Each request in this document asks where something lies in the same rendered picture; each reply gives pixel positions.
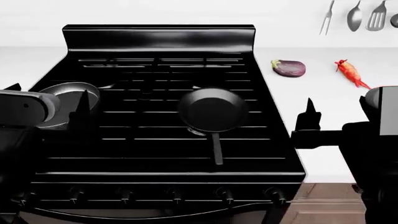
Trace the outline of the steel meat fork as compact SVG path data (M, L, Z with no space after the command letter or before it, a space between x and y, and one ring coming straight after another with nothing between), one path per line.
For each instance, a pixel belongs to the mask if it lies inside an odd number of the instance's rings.
M328 34L328 30L330 27L330 22L331 22L331 18L332 18L332 9L333 9L333 5L335 3L335 0L331 0L331 3L328 7L328 12L325 14L324 20L322 22L322 26L319 32L319 35L327 35Z

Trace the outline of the steel serving spoon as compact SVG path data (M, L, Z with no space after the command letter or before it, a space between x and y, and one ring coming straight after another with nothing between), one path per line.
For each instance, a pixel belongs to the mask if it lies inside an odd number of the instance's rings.
M359 5L361 4L361 0L358 1L358 3L355 5L354 8L352 8L349 13L347 14L347 24L348 28L350 31L355 32L359 29L361 23L362 23L362 12L359 8Z

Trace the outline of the brown wooden cabinet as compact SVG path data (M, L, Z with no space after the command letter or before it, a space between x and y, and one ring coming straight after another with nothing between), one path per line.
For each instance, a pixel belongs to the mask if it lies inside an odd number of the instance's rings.
M304 183L280 224L366 224L353 184Z

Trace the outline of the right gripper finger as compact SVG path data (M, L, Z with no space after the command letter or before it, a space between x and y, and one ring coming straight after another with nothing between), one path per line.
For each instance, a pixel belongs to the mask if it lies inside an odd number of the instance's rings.
M306 111L297 116L295 130L320 130L321 112L316 111L310 98L307 101Z

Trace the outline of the black frying pan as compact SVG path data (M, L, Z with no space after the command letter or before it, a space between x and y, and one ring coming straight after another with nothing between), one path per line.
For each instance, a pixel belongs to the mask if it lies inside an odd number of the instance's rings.
M191 129L211 136L215 164L221 166L223 153L220 133L241 126L248 116L249 107L245 100L232 91L202 88L181 98L178 113Z

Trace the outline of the red lobster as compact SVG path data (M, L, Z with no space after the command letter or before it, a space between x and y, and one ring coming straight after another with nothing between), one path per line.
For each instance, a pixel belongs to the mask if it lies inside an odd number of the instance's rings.
M361 76L359 75L357 69L347 61L348 60L346 59L334 62L337 65L336 72L339 70L345 76L345 78L354 83L356 87L365 87L366 89L370 90L371 87L362 82Z

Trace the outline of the steel slotted spatula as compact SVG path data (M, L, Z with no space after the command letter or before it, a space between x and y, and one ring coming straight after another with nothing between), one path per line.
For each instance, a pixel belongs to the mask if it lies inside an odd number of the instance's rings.
M370 14L366 29L368 31L380 31L386 22L386 0L383 0Z

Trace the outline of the purple eggplant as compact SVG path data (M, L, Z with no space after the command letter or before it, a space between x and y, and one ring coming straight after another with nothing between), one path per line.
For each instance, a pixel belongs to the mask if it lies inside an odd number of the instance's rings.
M276 74L289 78L301 77L306 72L306 66L299 61L272 60L271 67Z

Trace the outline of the black gas stove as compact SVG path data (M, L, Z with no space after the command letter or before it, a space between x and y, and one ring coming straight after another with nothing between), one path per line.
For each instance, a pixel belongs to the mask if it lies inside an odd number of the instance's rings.
M97 141L87 150L45 149L29 188L27 208L184 210L184 214L266 203L279 224L305 177L304 168L254 58L252 25L68 25L68 53L31 91L69 82L97 87ZM181 98L202 88L239 95L244 123L220 133L223 165L209 134L185 124ZM68 191L82 186L74 205ZM133 191L127 205L116 191ZM168 188L182 190L175 205ZM229 188L228 206L215 194ZM265 195L281 190L275 207Z

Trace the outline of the black stove knob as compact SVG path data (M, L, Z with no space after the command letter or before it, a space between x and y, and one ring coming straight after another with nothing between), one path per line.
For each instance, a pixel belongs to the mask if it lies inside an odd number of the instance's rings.
M234 203L234 196L232 191L229 188L221 187L215 191L215 194L218 198L224 201L228 206L232 206Z
M121 187L117 189L116 193L120 197L122 203L127 205L130 201L130 197L133 194L133 191L129 188Z
M71 201L75 205L79 199L79 196L82 194L84 194L82 186L73 186L68 191L69 201Z
M182 190L177 187L168 188L166 194L172 199L175 205L180 205L183 202Z
M284 193L277 188L269 188L264 191L264 195L272 201L275 207L283 207L287 203Z

